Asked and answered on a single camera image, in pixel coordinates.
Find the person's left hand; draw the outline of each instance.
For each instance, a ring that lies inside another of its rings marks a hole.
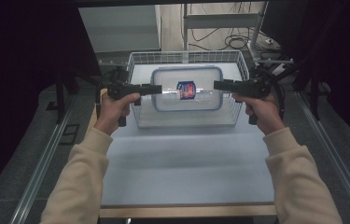
[[[100,117],[93,127],[111,135],[119,127],[119,117],[128,116],[130,113],[129,104],[139,98],[139,93],[133,93],[115,101],[105,92],[102,95]]]

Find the container lid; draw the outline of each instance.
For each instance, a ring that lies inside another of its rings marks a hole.
[[[158,111],[217,110],[222,105],[222,92],[213,88],[221,81],[222,71],[216,66],[163,67],[153,71],[151,83],[162,85],[162,94],[153,95]]]

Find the bottle label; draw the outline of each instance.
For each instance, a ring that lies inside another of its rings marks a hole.
[[[193,100],[196,95],[196,86],[193,81],[181,81],[177,83],[177,99]]]

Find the black clamp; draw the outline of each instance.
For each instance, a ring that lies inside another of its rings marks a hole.
[[[268,72],[261,72],[260,69],[254,71],[254,77],[245,81],[236,81],[230,79],[224,79],[223,81],[215,81],[214,89],[220,91],[236,92],[240,95],[253,97],[253,98],[265,98],[271,92],[272,78]],[[249,124],[256,125],[258,117],[252,115],[249,117]]]
[[[110,96],[114,100],[119,100],[122,97],[132,93],[139,93],[141,96],[162,93],[162,86],[150,84],[133,85],[125,83],[124,79],[128,79],[128,75],[128,72],[126,72],[123,69],[120,69],[114,76],[110,78],[110,81],[106,86],[108,96]],[[134,105],[141,105],[141,100],[142,98],[139,98],[137,101],[134,102]],[[126,126],[125,117],[119,118],[119,126]]]

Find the wrist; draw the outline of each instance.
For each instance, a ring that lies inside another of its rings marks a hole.
[[[111,136],[111,134],[117,129],[114,127],[115,125],[111,125],[110,122],[104,122],[103,120],[97,120],[93,128],[101,131],[102,133]]]

